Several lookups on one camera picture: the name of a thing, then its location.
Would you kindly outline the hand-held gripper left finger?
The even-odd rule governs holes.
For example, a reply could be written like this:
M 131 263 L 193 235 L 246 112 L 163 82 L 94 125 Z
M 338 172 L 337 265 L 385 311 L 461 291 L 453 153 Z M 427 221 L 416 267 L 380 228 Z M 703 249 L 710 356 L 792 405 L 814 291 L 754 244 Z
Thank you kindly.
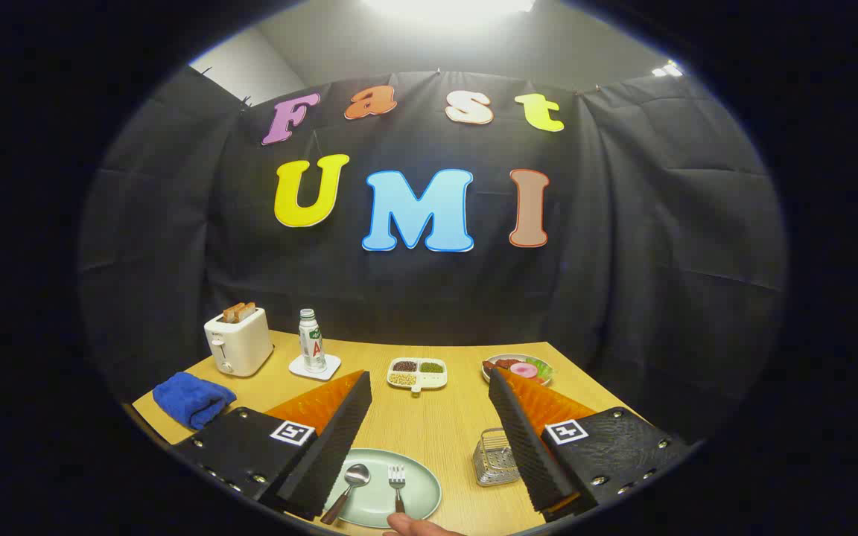
M 345 374 L 270 410 L 241 406 L 174 445 L 204 476 L 267 508 L 323 515 L 372 402 L 370 374 Z

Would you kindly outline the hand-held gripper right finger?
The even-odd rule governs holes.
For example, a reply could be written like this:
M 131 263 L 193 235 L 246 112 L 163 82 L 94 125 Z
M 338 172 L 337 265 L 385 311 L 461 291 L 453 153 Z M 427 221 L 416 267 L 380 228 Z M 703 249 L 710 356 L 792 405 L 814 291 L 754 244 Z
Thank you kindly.
M 629 408 L 595 410 L 500 368 L 489 374 L 488 397 L 547 522 L 631 496 L 691 451 Z

